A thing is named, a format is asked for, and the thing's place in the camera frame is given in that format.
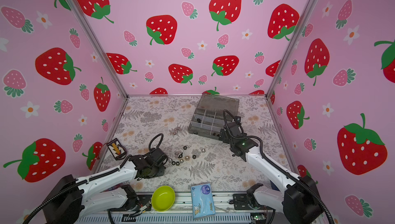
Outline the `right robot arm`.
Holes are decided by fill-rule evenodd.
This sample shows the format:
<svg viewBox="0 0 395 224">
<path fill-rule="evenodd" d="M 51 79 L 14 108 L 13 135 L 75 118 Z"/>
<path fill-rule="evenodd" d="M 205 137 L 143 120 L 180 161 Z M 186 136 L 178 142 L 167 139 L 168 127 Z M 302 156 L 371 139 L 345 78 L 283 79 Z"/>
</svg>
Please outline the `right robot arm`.
<svg viewBox="0 0 395 224">
<path fill-rule="evenodd" d="M 229 149 L 236 157 L 264 173 L 277 187 L 277 190 L 271 190 L 259 186 L 253 192 L 255 202 L 283 213 L 291 224 L 311 224 L 321 214 L 333 224 L 334 218 L 321 199 L 315 181 L 309 176 L 300 177 L 277 163 L 263 151 L 262 139 L 244 132 L 240 118 L 232 117 L 231 120 L 224 119 L 220 140 L 230 145 Z"/>
</svg>

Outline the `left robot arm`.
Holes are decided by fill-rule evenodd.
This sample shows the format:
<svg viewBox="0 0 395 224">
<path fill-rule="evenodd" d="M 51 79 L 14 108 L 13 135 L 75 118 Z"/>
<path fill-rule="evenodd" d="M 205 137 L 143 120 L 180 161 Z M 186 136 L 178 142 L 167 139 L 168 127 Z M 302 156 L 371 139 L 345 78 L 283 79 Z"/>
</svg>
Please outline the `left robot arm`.
<svg viewBox="0 0 395 224">
<path fill-rule="evenodd" d="M 73 224 L 78 219 L 101 211 L 133 211 L 145 209 L 126 181 L 163 176 L 168 156 L 160 149 L 145 155 L 128 155 L 113 168 L 86 177 L 63 177 L 45 200 L 34 209 L 24 223 L 42 211 L 48 224 Z"/>
</svg>

